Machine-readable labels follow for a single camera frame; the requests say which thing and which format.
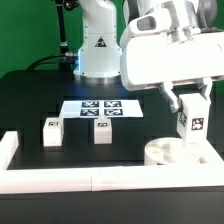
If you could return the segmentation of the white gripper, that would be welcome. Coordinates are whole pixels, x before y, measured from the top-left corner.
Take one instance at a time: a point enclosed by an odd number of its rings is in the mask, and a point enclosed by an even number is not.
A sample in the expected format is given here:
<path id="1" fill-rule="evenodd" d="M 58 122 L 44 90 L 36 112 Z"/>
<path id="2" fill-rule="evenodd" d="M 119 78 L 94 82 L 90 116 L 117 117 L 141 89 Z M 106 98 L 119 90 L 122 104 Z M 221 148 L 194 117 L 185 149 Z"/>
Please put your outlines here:
<path id="1" fill-rule="evenodd" d="M 132 38 L 121 55 L 120 69 L 127 90 L 160 86 L 170 111 L 176 113 L 180 106 L 173 84 L 185 85 L 198 79 L 201 95 L 209 100 L 212 79 L 224 79 L 224 32 L 203 33 L 195 35 L 193 41 L 172 44 L 160 35 Z"/>

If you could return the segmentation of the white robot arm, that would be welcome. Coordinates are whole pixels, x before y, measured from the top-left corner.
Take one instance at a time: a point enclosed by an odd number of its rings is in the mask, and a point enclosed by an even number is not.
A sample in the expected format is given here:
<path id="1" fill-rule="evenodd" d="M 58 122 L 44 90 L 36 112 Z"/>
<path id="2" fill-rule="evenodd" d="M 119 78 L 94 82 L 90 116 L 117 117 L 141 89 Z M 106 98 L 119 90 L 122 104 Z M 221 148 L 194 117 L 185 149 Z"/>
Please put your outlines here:
<path id="1" fill-rule="evenodd" d="M 83 44 L 74 76 L 85 81 L 119 77 L 129 90 L 160 88 L 171 110 L 172 92 L 197 84 L 204 98 L 224 80 L 224 31 L 210 26 L 216 0 L 124 0 L 126 22 L 116 36 L 116 8 L 110 0 L 80 0 Z"/>

